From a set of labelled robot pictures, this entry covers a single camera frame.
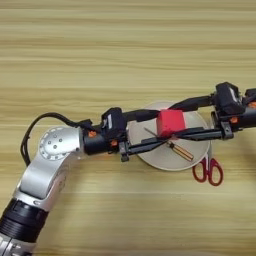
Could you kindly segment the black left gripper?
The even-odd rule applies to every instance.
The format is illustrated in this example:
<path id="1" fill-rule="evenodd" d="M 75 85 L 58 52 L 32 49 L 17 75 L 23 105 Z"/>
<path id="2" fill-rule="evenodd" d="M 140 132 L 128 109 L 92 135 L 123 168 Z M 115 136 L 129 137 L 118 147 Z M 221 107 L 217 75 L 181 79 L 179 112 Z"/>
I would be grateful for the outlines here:
<path id="1" fill-rule="evenodd" d="M 143 122 L 154 119 L 158 116 L 159 110 L 138 109 L 124 112 L 123 116 L 127 122 Z M 127 131 L 125 127 L 112 128 L 98 127 L 96 130 L 83 129 L 83 146 L 87 155 L 96 155 L 100 153 L 118 153 L 122 142 L 127 141 Z M 152 151 L 166 143 L 166 139 L 152 137 L 142 140 L 138 144 L 127 144 L 127 154 L 141 154 Z"/>

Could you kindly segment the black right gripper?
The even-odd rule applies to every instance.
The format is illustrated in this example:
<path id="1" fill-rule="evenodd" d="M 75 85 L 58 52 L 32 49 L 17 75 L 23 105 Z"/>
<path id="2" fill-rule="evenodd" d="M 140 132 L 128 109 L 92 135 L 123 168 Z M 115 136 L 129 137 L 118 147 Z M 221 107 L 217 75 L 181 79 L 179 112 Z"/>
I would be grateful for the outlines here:
<path id="1" fill-rule="evenodd" d="M 197 111 L 201 107 L 213 104 L 214 96 L 192 97 L 175 103 L 171 110 L 183 112 Z M 256 108 L 247 107 L 242 114 L 225 115 L 221 111 L 212 111 L 212 124 L 215 129 L 204 129 L 203 127 L 188 128 L 175 132 L 174 136 L 179 139 L 192 141 L 206 141 L 214 139 L 228 140 L 234 137 L 234 133 L 246 128 L 256 127 Z"/>

